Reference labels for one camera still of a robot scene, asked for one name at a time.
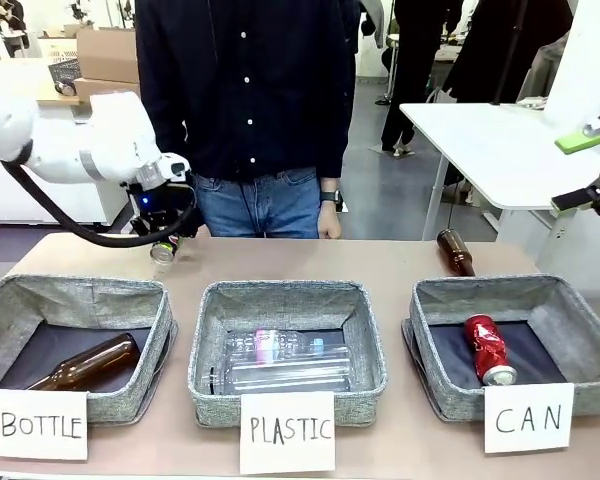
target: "crushed red can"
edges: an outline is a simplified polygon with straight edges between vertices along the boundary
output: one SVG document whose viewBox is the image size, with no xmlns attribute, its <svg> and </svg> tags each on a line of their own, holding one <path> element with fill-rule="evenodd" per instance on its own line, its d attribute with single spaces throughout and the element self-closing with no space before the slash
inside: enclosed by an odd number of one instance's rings
<svg viewBox="0 0 600 480">
<path fill-rule="evenodd" d="M 483 384 L 516 383 L 518 373 L 507 361 L 507 347 L 493 318 L 474 315 L 465 322 L 464 332 L 475 351 L 476 373 Z"/>
</svg>

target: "white paper sign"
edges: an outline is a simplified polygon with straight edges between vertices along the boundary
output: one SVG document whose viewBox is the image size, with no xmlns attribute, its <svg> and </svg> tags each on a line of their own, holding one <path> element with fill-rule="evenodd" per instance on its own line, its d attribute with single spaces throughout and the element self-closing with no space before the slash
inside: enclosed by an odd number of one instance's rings
<svg viewBox="0 0 600 480">
<path fill-rule="evenodd" d="M 242 395 L 240 473 L 336 469 L 333 392 Z"/>
<path fill-rule="evenodd" d="M 485 387 L 485 452 L 568 447 L 573 394 L 572 383 Z"/>
<path fill-rule="evenodd" d="M 0 457 L 87 459 L 87 393 L 0 390 Z"/>
</svg>

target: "navy button-up shirt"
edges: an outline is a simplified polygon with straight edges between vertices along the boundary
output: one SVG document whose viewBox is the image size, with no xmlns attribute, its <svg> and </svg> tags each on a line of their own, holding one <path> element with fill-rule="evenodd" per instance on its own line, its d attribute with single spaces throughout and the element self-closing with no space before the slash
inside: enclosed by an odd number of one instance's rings
<svg viewBox="0 0 600 480">
<path fill-rule="evenodd" d="M 354 77 L 338 0 L 136 0 L 136 15 L 163 152 L 210 178 L 340 177 Z"/>
</svg>

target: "can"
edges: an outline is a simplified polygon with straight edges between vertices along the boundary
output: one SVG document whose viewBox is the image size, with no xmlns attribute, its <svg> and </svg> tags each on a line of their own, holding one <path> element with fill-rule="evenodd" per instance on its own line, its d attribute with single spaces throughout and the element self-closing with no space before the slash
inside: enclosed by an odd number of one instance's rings
<svg viewBox="0 0 600 480">
<path fill-rule="evenodd" d="M 169 235 L 166 239 L 156 242 L 151 247 L 151 258 L 160 265 L 170 265 L 176 258 L 182 238 L 178 235 Z"/>
<path fill-rule="evenodd" d="M 513 385 L 518 372 L 509 365 L 507 346 L 489 315 L 473 315 L 464 324 L 467 341 L 473 347 L 478 378 L 484 385 Z"/>
</svg>

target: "wristwatch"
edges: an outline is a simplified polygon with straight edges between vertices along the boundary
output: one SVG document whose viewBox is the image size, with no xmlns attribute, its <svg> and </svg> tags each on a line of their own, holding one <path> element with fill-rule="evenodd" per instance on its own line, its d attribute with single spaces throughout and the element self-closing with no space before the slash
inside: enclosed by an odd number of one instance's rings
<svg viewBox="0 0 600 480">
<path fill-rule="evenodd" d="M 342 202 L 342 195 L 340 195 L 340 190 L 336 190 L 335 192 L 320 192 L 320 201 L 321 202 L 333 202 L 336 205 Z"/>
</svg>

